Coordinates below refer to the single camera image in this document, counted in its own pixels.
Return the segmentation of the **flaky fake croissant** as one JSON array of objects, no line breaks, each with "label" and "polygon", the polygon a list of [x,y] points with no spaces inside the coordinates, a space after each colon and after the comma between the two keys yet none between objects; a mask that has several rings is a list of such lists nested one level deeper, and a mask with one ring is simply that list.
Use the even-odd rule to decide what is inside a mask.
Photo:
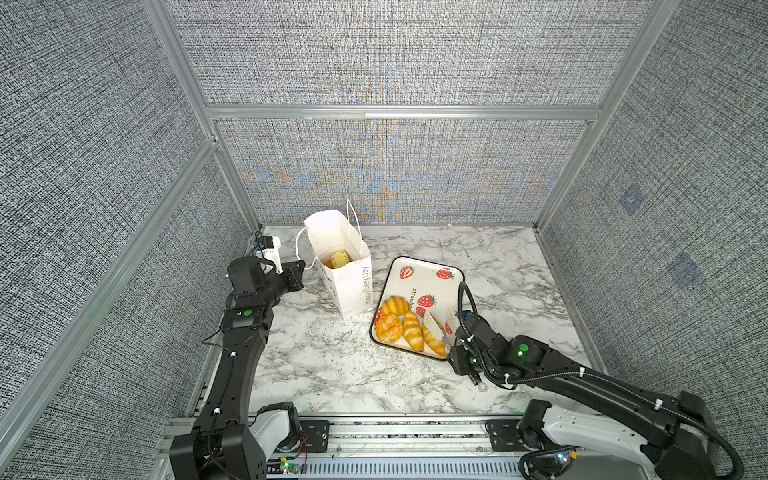
[{"label": "flaky fake croissant", "polygon": [[351,257],[345,250],[337,250],[332,252],[330,257],[324,262],[324,265],[329,269],[339,269],[352,262]]},{"label": "flaky fake croissant", "polygon": [[422,325],[422,335],[426,344],[436,355],[441,358],[447,356],[446,346],[443,341],[438,339],[425,324]]}]

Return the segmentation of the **white printed paper bag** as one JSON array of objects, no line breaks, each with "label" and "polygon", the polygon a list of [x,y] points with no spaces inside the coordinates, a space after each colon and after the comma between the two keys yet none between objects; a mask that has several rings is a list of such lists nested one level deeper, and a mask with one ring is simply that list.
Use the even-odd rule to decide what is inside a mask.
[{"label": "white printed paper bag", "polygon": [[[311,246],[307,268],[317,265],[323,283],[338,308],[347,319],[373,309],[373,268],[370,249],[362,237],[355,207],[346,200],[346,212],[331,209],[307,217],[294,241],[296,257],[301,260],[300,240],[305,236]],[[343,268],[329,269],[324,262],[332,252],[345,250],[352,262]]]}]

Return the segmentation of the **knotted fake bread roll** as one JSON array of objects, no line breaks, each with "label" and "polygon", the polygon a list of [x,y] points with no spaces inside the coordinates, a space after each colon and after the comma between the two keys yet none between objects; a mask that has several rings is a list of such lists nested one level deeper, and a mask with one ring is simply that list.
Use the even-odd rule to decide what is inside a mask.
[{"label": "knotted fake bread roll", "polygon": [[375,323],[375,332],[378,340],[383,343],[393,344],[403,335],[403,324],[400,318],[392,313],[381,316]]}]

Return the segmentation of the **striped fake croissant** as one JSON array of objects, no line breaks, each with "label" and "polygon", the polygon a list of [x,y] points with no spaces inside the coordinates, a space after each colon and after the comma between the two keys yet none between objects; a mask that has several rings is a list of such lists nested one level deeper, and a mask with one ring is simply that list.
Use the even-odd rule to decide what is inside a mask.
[{"label": "striped fake croissant", "polygon": [[403,316],[403,337],[415,352],[424,350],[424,336],[418,316],[408,311]]}]

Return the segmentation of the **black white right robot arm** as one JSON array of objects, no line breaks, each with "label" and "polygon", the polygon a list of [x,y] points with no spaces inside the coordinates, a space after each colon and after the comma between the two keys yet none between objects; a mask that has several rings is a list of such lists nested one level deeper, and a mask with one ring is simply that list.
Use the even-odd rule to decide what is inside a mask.
[{"label": "black white right robot arm", "polygon": [[738,455],[694,394],[672,397],[627,384],[532,337],[507,340],[470,310],[461,311],[449,331],[457,375],[507,390],[539,388],[587,407],[579,413],[547,400],[528,403],[512,436],[527,451],[518,462],[526,479],[562,475],[579,448],[627,460],[660,479],[717,479],[718,457],[726,453],[731,469],[725,478],[743,475]]}]

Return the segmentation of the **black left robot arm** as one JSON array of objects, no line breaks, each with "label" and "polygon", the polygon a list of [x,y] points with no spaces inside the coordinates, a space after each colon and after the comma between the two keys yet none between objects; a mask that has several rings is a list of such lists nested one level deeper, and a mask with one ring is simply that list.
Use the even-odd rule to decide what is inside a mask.
[{"label": "black left robot arm", "polygon": [[298,414],[286,402],[249,419],[258,361],[268,341],[274,307],[303,289],[306,262],[282,265],[257,256],[228,266],[232,292],[221,322],[218,368],[208,398],[189,433],[176,436],[169,460],[177,479],[265,479],[277,447],[298,435]]}]

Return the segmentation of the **round striped fake bun left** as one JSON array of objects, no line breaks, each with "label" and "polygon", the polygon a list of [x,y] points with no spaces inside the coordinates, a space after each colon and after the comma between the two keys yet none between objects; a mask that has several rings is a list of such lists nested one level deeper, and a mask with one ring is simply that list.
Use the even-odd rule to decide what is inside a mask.
[{"label": "round striped fake bun left", "polygon": [[410,304],[403,297],[392,296],[382,304],[381,311],[383,315],[401,317],[410,311]]}]

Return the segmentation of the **strawberry print serving tray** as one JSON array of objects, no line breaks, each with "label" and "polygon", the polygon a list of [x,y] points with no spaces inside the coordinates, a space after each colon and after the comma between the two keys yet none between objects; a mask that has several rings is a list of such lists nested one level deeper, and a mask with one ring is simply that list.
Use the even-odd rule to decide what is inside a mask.
[{"label": "strawberry print serving tray", "polygon": [[407,256],[399,256],[392,261],[387,274],[383,291],[376,306],[374,317],[369,328],[370,339],[377,345],[404,351],[409,354],[445,362],[448,357],[436,355],[424,341],[422,352],[413,351],[405,338],[402,337],[393,344],[380,342],[376,336],[375,323],[383,316],[382,304],[392,296],[403,297],[410,304],[410,311],[415,313],[421,324],[424,313],[429,310],[432,314],[442,314],[446,310],[457,310],[458,288],[465,275],[454,266],[441,265],[435,262],[420,260]]}]

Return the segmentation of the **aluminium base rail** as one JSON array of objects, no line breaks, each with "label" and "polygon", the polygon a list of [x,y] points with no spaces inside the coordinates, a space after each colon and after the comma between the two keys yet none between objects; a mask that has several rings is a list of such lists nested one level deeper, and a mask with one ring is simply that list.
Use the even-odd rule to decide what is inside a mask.
[{"label": "aluminium base rail", "polygon": [[[644,439],[605,416],[552,406],[539,431],[566,479],[654,479]],[[519,415],[310,414],[302,438],[274,452],[270,479],[519,479],[530,452]]]}]

